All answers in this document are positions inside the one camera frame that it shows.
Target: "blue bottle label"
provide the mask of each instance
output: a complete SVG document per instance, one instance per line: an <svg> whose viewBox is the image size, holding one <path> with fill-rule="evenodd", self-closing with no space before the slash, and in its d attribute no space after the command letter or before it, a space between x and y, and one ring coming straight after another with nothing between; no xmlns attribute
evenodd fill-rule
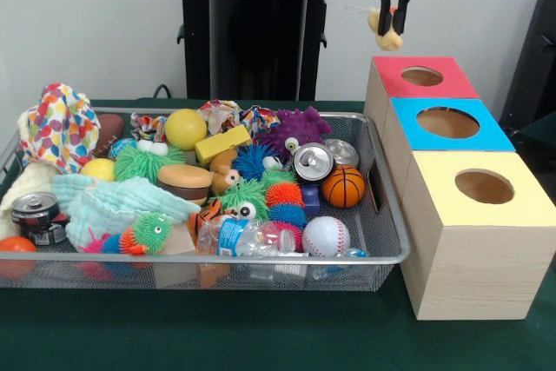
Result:
<svg viewBox="0 0 556 371"><path fill-rule="evenodd" d="M218 255L237 256L235 246L249 223L247 219L226 219L218 234Z"/></svg>

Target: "black cable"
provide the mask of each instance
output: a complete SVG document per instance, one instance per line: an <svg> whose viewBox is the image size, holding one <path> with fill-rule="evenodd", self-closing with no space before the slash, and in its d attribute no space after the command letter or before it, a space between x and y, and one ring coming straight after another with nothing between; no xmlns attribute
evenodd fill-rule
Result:
<svg viewBox="0 0 556 371"><path fill-rule="evenodd" d="M168 88L168 86L164 83L162 83L160 86L158 86L155 90L155 94L153 95L153 99L156 99L158 97L158 94L160 93L160 90L166 90L166 96L168 96L168 99L172 98L172 94L170 93L170 89Z"/></svg>

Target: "yellow toy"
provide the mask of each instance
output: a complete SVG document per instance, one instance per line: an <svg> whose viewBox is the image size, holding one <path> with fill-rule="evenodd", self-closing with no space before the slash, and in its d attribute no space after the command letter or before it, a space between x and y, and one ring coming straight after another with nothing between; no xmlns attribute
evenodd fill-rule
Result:
<svg viewBox="0 0 556 371"><path fill-rule="evenodd" d="M116 180L114 167L114 162L108 158L95 158L83 165L80 174L95 177L105 182L113 182Z"/></svg>
<svg viewBox="0 0 556 371"><path fill-rule="evenodd" d="M169 116L165 133L168 141L176 148L190 151L207 136L207 124L194 110L180 109Z"/></svg>
<svg viewBox="0 0 556 371"><path fill-rule="evenodd" d="M199 141L195 145L197 160L201 165L207 165L221 152L248 144L250 141L251 135L243 125L238 125L223 134L216 134Z"/></svg>
<svg viewBox="0 0 556 371"><path fill-rule="evenodd" d="M392 23L390 23L390 29L384 36L378 35L379 30L379 19L381 17L381 10L380 9L373 9L368 14L368 26L370 26L371 31L373 31L376 35L376 43L381 50L385 51L397 51L403 45L403 40L401 36L399 36L394 28L392 27Z"/></svg>

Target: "box with hole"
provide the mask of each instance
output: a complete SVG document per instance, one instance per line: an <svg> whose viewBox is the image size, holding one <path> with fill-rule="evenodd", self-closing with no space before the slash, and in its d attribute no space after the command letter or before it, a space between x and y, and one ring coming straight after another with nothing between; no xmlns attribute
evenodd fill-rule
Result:
<svg viewBox="0 0 556 371"><path fill-rule="evenodd" d="M556 208L516 153L415 151L402 206L417 319L526 317L556 250Z"/></svg>
<svg viewBox="0 0 556 371"><path fill-rule="evenodd" d="M382 136L398 195L412 150L510 151L514 148L478 99L391 99Z"/></svg>
<svg viewBox="0 0 556 371"><path fill-rule="evenodd" d="M382 138L390 98L461 98L479 96L449 56L375 56L368 78L365 114Z"/></svg>

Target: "metal basket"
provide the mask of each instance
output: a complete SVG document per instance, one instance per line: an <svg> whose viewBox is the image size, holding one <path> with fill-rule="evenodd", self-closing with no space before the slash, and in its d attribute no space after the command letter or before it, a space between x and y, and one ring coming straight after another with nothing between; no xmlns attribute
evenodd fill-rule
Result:
<svg viewBox="0 0 556 371"><path fill-rule="evenodd" d="M96 109L118 113L167 115L173 109ZM352 247L369 257L224 257L216 255L78 254L67 241L38 252L0 253L4 288L214 288L274 290L376 291L393 266L409 253L400 206L374 124L364 115L321 113L330 137L350 142L361 156L359 170L369 179L363 200L351 209L335 209L321 199L321 215L341 219ZM15 136L0 156L2 190L21 172Z"/></svg>

